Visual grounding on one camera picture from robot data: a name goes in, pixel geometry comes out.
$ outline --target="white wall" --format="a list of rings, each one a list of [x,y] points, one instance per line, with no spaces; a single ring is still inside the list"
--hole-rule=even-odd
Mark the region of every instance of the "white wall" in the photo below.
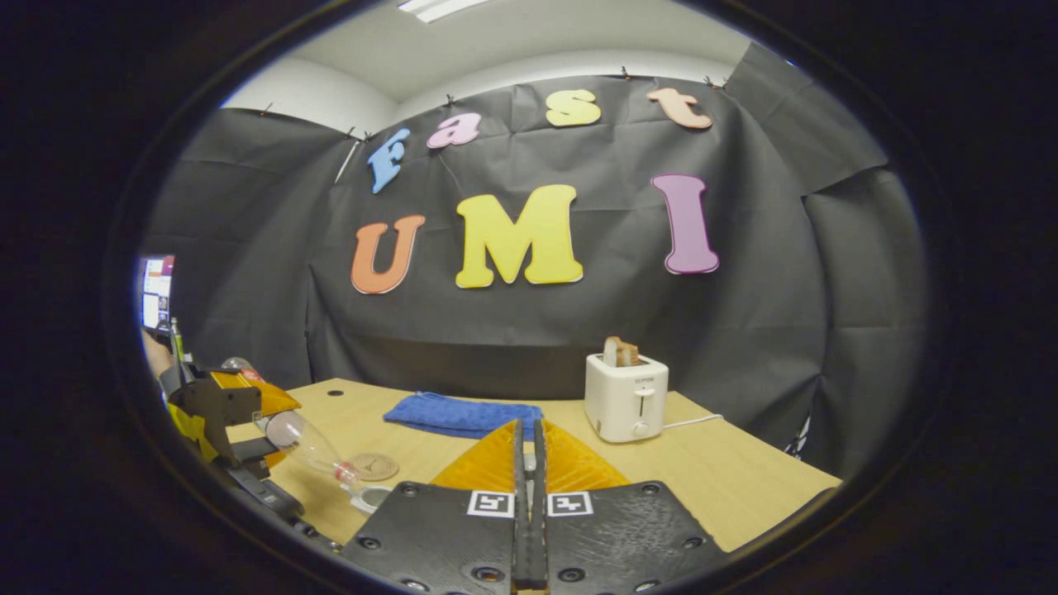
[[[353,134],[378,132],[394,122],[397,103],[344,72],[299,58],[281,58],[248,80],[222,108],[293,115]]]
[[[720,85],[731,75],[734,65],[693,58],[679,54],[639,50],[589,50],[534,56],[479,70],[432,89],[401,104],[391,123],[400,122],[427,109],[443,105],[445,93],[468,97],[484,91],[518,83],[584,74],[621,74],[621,67],[632,75],[663,76],[703,83],[709,76]]]

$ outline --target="white toaster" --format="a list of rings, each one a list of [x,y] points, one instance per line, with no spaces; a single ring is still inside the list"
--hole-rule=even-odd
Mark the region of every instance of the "white toaster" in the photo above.
[[[584,373],[584,412],[599,437],[631,443],[661,433],[669,366],[639,356],[639,365],[623,367],[588,356]]]

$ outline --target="ceiling light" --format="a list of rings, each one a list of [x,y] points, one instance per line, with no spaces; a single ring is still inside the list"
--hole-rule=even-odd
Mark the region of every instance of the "ceiling light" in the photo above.
[[[438,4],[438,0],[411,0],[398,5],[397,7],[406,13],[415,13],[416,18],[423,22],[434,22],[439,18],[446,17],[453,13],[458,13],[463,8],[469,8],[488,1],[489,0],[444,0]]]

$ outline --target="person's arm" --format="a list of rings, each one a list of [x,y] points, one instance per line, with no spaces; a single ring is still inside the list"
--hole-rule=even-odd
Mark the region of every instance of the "person's arm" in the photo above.
[[[158,341],[151,339],[147,331],[140,329],[143,339],[143,353],[147,356],[147,365],[150,366],[151,374],[154,378],[161,378],[162,373],[166,369],[172,367],[176,360],[172,359],[172,355],[169,354],[169,349],[165,345],[162,345]]]

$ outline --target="foam letter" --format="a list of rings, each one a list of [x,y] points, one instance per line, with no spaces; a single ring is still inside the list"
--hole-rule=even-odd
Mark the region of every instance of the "foam letter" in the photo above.
[[[397,231],[397,248],[394,249],[394,262],[384,273],[375,272],[375,251],[379,247],[379,238],[385,233],[385,223],[364,226],[357,232],[357,251],[352,255],[352,270],[349,281],[361,293],[385,293],[400,285],[407,274],[407,265],[412,260],[412,248],[415,246],[415,232],[426,222],[422,215],[412,215],[397,219],[394,229]]]
[[[667,174],[655,176],[651,184],[664,195],[672,231],[672,252],[664,267],[675,274],[708,273],[720,266],[720,259],[709,249],[706,216],[699,196],[706,183],[694,176]]]
[[[591,124],[602,116],[602,110],[591,103],[594,101],[595,93],[584,89],[555,91],[547,96],[547,107],[551,109],[545,115],[555,126]]]
[[[691,106],[698,103],[698,100],[691,95],[680,95],[679,91],[670,87],[646,93],[646,96],[661,104],[664,114],[680,126],[709,128],[713,125],[713,120],[708,115],[691,111]]]
[[[442,148],[449,145],[464,145],[477,138],[477,125],[481,122],[480,113],[460,113],[441,122],[434,136],[426,140],[430,148]]]
[[[489,251],[496,270],[508,284],[514,283],[532,246],[526,267],[529,283],[573,283],[584,276],[584,267],[573,259],[569,235],[569,203],[577,198],[573,186],[541,186],[529,195],[518,222],[512,223],[491,194],[468,198],[456,206],[467,220],[463,268],[456,275],[462,288],[488,287],[493,274],[485,266]]]
[[[406,139],[411,133],[412,131],[407,128],[401,128],[396,134],[389,137],[386,144],[379,147],[379,150],[367,158],[367,162],[371,164],[371,169],[375,170],[375,185],[371,187],[371,194],[379,194],[379,191],[383,186],[397,177],[397,174],[400,172],[400,165],[394,162],[404,157],[404,144],[401,141]]]

